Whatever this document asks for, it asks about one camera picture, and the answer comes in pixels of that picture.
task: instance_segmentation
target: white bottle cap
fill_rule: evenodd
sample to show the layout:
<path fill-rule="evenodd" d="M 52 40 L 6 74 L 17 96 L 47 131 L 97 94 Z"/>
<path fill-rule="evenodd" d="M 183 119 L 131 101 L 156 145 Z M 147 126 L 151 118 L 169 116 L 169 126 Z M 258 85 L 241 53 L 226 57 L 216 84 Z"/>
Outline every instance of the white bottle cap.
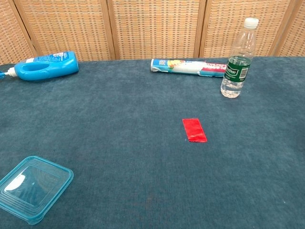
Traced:
<path fill-rule="evenodd" d="M 244 20 L 244 27 L 248 29 L 256 29 L 258 25 L 258 19 L 257 18 L 246 18 Z"/>
<path fill-rule="evenodd" d="M 10 69 L 8 70 L 8 72 L 5 73 L 5 74 L 6 74 L 6 75 L 10 75 L 10 76 L 12 76 L 12 77 L 16 77 L 16 76 L 17 76 L 14 67 L 10 68 Z"/>

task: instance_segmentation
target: rattan panel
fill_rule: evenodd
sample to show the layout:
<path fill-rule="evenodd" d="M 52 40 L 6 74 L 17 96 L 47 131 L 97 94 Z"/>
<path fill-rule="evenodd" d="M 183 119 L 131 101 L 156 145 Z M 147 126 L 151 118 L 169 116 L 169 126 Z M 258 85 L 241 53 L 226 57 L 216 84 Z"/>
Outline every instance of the rattan panel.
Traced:
<path fill-rule="evenodd" d="M 290 0 L 211 0 L 207 30 L 203 31 L 201 56 L 228 57 L 246 17 L 256 17 L 256 55 L 266 56 L 282 23 Z"/>
<path fill-rule="evenodd" d="M 113 0 L 121 59 L 193 57 L 200 0 Z"/>
<path fill-rule="evenodd" d="M 305 56 L 305 0 L 285 38 L 280 56 Z"/>
<path fill-rule="evenodd" d="M 0 64 L 16 63 L 33 54 L 7 0 L 0 0 Z"/>
<path fill-rule="evenodd" d="M 19 0 L 42 54 L 72 50 L 81 61 L 109 60 L 99 0 Z"/>

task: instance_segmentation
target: blue detergent bottle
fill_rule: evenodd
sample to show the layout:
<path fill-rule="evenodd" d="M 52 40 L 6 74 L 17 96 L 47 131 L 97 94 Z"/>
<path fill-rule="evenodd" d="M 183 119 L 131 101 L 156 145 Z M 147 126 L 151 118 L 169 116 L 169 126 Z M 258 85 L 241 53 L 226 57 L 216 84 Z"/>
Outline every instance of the blue detergent bottle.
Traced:
<path fill-rule="evenodd" d="M 24 60 L 7 73 L 0 73 L 0 78 L 10 75 L 27 81 L 44 80 L 76 73 L 78 70 L 75 53 L 69 51 Z"/>

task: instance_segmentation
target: red plastic wrapper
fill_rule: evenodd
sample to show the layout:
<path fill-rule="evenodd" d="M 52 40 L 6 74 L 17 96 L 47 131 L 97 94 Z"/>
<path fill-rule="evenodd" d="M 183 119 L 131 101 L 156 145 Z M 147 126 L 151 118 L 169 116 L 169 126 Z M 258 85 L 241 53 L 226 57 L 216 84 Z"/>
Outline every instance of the red plastic wrapper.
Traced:
<path fill-rule="evenodd" d="M 189 139 L 190 142 L 208 141 L 198 118 L 186 118 L 183 119 L 182 121 L 186 131 L 187 138 Z"/>

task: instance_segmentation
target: green bottle label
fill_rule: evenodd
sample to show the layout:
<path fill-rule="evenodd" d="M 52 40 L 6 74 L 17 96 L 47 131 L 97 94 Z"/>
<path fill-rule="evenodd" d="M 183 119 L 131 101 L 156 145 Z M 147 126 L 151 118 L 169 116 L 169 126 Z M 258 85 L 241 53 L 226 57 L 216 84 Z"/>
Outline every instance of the green bottle label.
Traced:
<path fill-rule="evenodd" d="M 242 82 L 245 80 L 250 65 L 237 65 L 228 62 L 224 76 L 232 82 Z"/>

